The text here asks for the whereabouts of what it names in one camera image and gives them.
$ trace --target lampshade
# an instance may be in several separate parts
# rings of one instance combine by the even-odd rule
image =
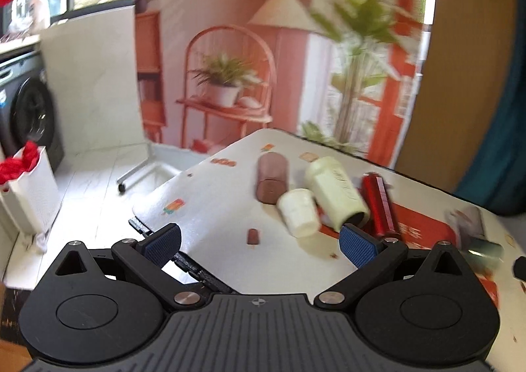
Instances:
[[[266,0],[249,24],[318,32],[319,28],[299,0]]]

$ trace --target metal pivot screw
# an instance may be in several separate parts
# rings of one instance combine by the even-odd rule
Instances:
[[[341,304],[345,300],[345,296],[340,292],[323,292],[319,296],[319,300],[324,304]]]
[[[201,300],[201,296],[195,292],[179,292],[174,296],[174,301],[181,305],[193,305]]]

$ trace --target brown cylinder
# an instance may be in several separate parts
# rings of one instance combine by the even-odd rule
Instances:
[[[277,152],[267,152],[258,160],[256,199],[276,204],[289,189],[289,162]]]

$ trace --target washing machine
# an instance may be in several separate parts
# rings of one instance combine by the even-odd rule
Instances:
[[[30,52],[0,64],[0,143],[6,157],[28,140],[45,146],[56,171],[64,158],[55,106],[46,84],[40,52]]]

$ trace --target brown cardboard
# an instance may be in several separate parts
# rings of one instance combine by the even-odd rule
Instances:
[[[428,58],[396,171],[454,191],[509,71],[517,0],[437,0]]]
[[[0,372],[18,372],[31,362],[18,331],[18,314],[30,291],[0,282]]]

